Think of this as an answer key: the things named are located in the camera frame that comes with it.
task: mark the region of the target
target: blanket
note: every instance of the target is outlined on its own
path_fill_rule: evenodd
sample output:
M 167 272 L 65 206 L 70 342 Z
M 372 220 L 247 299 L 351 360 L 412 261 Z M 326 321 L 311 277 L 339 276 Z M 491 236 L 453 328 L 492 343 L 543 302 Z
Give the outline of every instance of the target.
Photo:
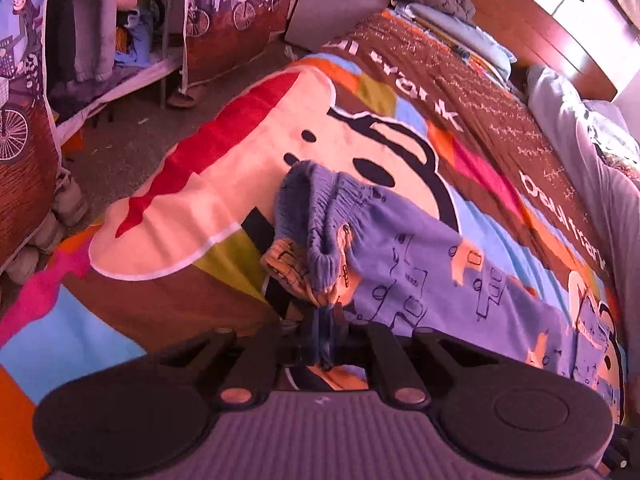
M 439 312 L 440 286 L 462 283 L 472 299 L 450 304 L 451 315 L 489 348 L 561 373 L 558 359 L 572 357 L 546 333 L 549 319 L 600 346 L 589 386 L 624 417 L 625 319 L 609 249 L 551 144 L 473 59 L 386 10 L 247 89 L 25 285 L 0 321 L 0 403 L 14 407 L 0 410 L 2 480 L 46 472 L 31 417 L 60 384 L 212 328 L 247 335 L 296 315 L 260 260 L 276 235 L 278 190 L 304 160 L 392 192 L 438 225 L 420 242 L 443 265 L 427 262 L 423 296 L 407 295 L 416 301 L 391 302 L 394 280 L 403 291 L 420 284 L 414 238 L 388 238 L 386 281 L 369 297 L 388 297 L 384 321 L 397 333 Z M 395 258 L 398 277 L 388 275 Z M 523 305 L 544 305 L 542 317 L 513 311 L 524 338 L 497 328 L 509 295 L 493 268 Z M 347 315 L 374 319 L 371 301 L 345 302 Z M 456 329 L 445 317 L 441 326 Z

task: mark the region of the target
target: dark floor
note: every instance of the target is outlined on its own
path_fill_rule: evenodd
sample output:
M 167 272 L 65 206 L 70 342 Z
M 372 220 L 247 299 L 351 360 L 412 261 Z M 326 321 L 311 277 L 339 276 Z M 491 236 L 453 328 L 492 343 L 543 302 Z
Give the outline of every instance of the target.
M 108 122 L 106 110 L 98 117 L 96 128 L 92 120 L 87 121 L 84 150 L 71 155 L 66 166 L 89 201 L 88 218 L 95 218 L 110 203 L 131 195 L 154 172 L 170 147 L 195 133 L 200 124 L 215 117 L 247 86 L 289 63 L 284 47 L 282 42 L 273 41 L 257 59 L 209 83 L 204 99 L 191 110 L 160 109 L 159 84 L 155 84 L 111 105 L 113 123 Z M 177 73 L 173 79 L 175 87 Z

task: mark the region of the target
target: slipper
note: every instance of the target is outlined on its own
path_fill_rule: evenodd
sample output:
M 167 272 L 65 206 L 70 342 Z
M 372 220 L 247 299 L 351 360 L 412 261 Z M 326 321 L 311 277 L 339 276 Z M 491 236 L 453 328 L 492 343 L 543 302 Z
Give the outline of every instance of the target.
M 89 204 L 82 196 L 80 186 L 71 173 L 62 169 L 56 183 L 56 195 L 53 199 L 54 213 L 66 227 L 72 227 L 81 221 L 89 211 Z
M 167 99 L 167 104 L 174 108 L 195 108 L 200 104 L 207 88 L 204 85 L 198 85 L 188 88 L 186 93 L 182 93 L 179 90 L 174 91 L 171 97 Z
M 65 228 L 49 211 L 40 227 L 29 240 L 29 245 L 39 248 L 43 253 L 51 254 L 65 237 Z
M 35 247 L 25 246 L 9 265 L 6 266 L 4 272 L 9 279 L 17 283 L 18 285 L 24 285 L 24 283 L 33 276 L 40 259 L 40 253 Z

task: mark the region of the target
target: white wall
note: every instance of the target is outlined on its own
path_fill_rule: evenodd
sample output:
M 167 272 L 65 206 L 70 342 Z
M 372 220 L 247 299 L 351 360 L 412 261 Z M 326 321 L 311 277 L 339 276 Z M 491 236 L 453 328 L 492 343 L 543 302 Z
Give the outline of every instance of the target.
M 534 0 L 589 53 L 617 89 L 640 70 L 635 27 L 609 0 Z
M 636 73 L 613 102 L 620 108 L 631 135 L 640 140 L 640 72 Z

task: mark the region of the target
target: wooden headboard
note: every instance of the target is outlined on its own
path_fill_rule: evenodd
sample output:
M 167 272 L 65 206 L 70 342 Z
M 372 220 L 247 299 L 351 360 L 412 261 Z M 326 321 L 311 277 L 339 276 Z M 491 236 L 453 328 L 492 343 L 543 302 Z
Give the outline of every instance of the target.
M 477 9 L 476 24 L 518 58 L 511 77 L 516 86 L 522 86 L 526 68 L 538 63 L 564 74 L 584 99 L 611 101 L 615 97 L 616 88 L 602 69 L 535 1 L 471 1 Z

